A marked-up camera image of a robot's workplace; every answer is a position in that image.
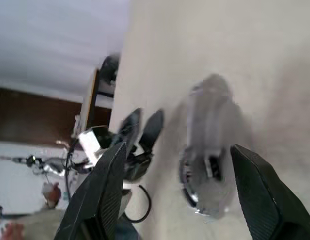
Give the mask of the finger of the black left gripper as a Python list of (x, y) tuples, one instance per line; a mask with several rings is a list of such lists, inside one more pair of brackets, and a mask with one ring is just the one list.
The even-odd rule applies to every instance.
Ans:
[(140, 132), (140, 120), (142, 109), (136, 108), (121, 123), (119, 136), (126, 143), (126, 149), (130, 151), (135, 144)]
[(145, 152), (151, 152), (164, 127), (164, 110), (159, 109), (147, 120), (139, 145)]

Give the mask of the blurred grey metal part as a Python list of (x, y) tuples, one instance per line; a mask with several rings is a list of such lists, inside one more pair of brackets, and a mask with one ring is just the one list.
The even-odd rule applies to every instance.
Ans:
[(243, 113), (221, 75), (211, 74), (191, 89), (186, 122), (190, 160), (199, 160), (207, 177), (221, 180), (230, 146), (248, 141)]

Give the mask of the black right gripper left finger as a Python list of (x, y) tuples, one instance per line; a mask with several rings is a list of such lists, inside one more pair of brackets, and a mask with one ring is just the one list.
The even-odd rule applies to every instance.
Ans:
[(101, 156), (72, 195), (53, 240), (115, 240), (126, 151), (118, 143)]

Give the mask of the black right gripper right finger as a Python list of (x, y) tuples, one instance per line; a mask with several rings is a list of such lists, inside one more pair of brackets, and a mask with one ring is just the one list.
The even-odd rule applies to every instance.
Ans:
[(252, 240), (310, 240), (310, 214), (272, 165), (238, 144), (230, 153), (239, 203)]

